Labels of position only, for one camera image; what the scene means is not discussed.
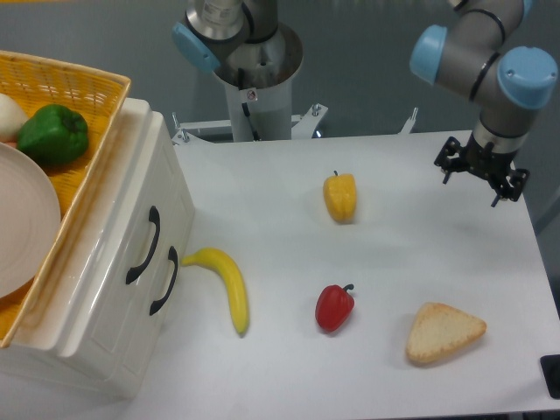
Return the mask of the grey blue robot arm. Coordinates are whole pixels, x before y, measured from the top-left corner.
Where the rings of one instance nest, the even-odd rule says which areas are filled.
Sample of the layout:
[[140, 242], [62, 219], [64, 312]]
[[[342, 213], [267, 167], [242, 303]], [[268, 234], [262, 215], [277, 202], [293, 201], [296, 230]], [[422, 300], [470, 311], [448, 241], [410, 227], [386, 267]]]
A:
[[[529, 1], [455, 1], [453, 28], [433, 25], [417, 40], [410, 71], [480, 107], [466, 144], [449, 138], [435, 163], [445, 176], [468, 172], [498, 200], [518, 200], [529, 172], [512, 166], [533, 121], [548, 103], [558, 67], [525, 46], [500, 53], [531, 9]], [[191, 1], [171, 31], [178, 51], [225, 88], [236, 141], [292, 136], [291, 83], [303, 62], [298, 35], [274, 1]]]

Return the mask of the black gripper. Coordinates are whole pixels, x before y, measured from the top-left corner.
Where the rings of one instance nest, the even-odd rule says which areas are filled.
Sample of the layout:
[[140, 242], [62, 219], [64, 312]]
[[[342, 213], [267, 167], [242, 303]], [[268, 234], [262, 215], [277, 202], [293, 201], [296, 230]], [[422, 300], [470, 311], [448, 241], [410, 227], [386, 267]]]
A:
[[434, 165], [444, 174], [444, 185], [453, 173], [466, 172], [467, 169], [472, 175], [487, 180], [496, 193], [491, 207], [496, 207], [501, 200], [516, 202], [529, 181], [529, 170], [511, 168], [515, 155], [515, 151], [494, 152], [494, 143], [481, 146], [474, 134], [470, 135], [466, 147], [456, 137], [449, 136]]

